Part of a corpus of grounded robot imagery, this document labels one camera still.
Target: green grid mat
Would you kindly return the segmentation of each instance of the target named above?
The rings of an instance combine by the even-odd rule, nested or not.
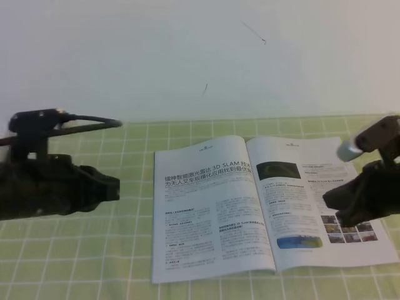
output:
[[[0,299],[312,300],[399,299],[400,265],[300,267],[193,282],[150,283],[154,151],[237,134],[287,138],[340,136],[379,116],[127,123],[51,139],[52,153],[121,179],[121,200],[93,212],[0,222]],[[377,154],[355,161],[357,170]],[[400,216],[383,221],[400,250]]]

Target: open magazine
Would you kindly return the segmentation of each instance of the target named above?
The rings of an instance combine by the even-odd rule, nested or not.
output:
[[[354,178],[338,137],[225,136],[155,154],[152,281],[398,262],[380,221],[341,228],[322,195]]]

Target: magazine logo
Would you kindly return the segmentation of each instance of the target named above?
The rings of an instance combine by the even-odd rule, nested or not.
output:
[[[204,150],[211,149],[211,148],[212,148],[212,146],[206,146],[204,148],[201,148],[199,151],[204,151]]]

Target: magazine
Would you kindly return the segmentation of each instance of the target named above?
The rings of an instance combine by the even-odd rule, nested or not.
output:
[[[323,201],[357,175],[340,142],[224,136],[156,152],[152,282],[398,262],[379,220],[341,228]]]

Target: photo grid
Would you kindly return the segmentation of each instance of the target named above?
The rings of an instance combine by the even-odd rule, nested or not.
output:
[[[378,238],[370,222],[355,227],[341,227],[336,216],[321,216],[322,222],[332,244],[361,243],[377,241]]]

